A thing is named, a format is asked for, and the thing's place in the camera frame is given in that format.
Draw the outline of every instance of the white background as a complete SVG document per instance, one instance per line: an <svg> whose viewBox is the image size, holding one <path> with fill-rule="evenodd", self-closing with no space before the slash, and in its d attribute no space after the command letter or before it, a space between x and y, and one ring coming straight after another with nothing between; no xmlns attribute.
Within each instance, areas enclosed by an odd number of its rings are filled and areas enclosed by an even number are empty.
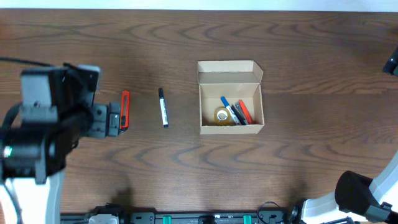
<svg viewBox="0 0 398 224"><path fill-rule="evenodd" d="M398 12L398 0L0 0L0 8Z"/></svg>

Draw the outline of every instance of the box lid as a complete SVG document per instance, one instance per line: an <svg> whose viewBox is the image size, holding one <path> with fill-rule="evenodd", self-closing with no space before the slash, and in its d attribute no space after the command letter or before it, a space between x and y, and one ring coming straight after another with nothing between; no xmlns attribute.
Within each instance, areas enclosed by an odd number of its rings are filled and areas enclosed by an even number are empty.
<svg viewBox="0 0 398 224"><path fill-rule="evenodd" d="M253 60L198 62L199 84L260 84L262 73L260 66Z"/></svg>

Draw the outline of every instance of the open box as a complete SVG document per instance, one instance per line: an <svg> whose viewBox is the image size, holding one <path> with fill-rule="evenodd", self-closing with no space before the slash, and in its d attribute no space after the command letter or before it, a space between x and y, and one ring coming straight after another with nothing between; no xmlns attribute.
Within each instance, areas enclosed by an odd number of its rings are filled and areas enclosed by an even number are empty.
<svg viewBox="0 0 398 224"><path fill-rule="evenodd" d="M257 134L264 126L261 97L262 70L252 60L198 62L200 134ZM243 100L254 124L217 126L214 113L224 107L220 97L229 104Z"/></svg>

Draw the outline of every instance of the wood grain table surface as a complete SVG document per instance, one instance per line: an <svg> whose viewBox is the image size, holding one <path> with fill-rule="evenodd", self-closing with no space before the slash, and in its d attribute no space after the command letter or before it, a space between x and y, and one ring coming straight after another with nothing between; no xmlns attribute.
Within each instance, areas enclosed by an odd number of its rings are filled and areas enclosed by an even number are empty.
<svg viewBox="0 0 398 224"><path fill-rule="evenodd" d="M398 148L398 78L381 72L397 40L390 13L0 10L1 56L98 65L98 103L131 91L129 130L68 156L62 212L287 207L346 170L377 176ZM262 67L259 134L199 135L198 60ZM23 68L1 63L0 119Z"/></svg>

